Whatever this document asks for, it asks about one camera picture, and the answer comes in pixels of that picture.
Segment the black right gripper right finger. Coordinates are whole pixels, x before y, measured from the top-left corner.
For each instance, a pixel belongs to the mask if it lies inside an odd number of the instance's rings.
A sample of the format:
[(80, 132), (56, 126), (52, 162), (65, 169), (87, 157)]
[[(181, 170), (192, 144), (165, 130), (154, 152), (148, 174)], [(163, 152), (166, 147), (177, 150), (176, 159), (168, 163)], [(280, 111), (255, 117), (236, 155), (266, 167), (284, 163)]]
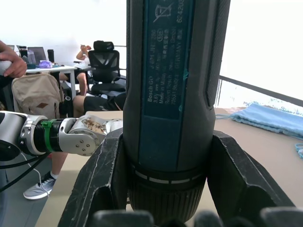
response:
[(263, 208), (294, 206), (264, 166), (233, 137), (214, 131), (208, 162), (208, 187), (222, 219), (258, 219)]

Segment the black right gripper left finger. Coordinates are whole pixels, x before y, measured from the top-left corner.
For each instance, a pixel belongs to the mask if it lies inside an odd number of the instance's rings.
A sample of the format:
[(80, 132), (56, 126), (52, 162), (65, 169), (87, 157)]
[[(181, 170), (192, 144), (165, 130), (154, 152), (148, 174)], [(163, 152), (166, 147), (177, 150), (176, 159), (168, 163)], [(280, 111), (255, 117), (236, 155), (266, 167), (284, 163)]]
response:
[(126, 209), (127, 169), (122, 134), (109, 133), (80, 170), (60, 227), (87, 227), (99, 210)]

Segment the bystander bare hand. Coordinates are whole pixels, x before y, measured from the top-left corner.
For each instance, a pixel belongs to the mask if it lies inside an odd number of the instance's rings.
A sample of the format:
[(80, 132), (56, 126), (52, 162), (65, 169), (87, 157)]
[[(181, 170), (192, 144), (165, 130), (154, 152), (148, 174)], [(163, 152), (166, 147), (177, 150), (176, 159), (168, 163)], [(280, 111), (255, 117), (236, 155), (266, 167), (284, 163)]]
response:
[(20, 78), (25, 75), (27, 64), (2, 41), (0, 42), (0, 60), (11, 62), (3, 74), (4, 77)]

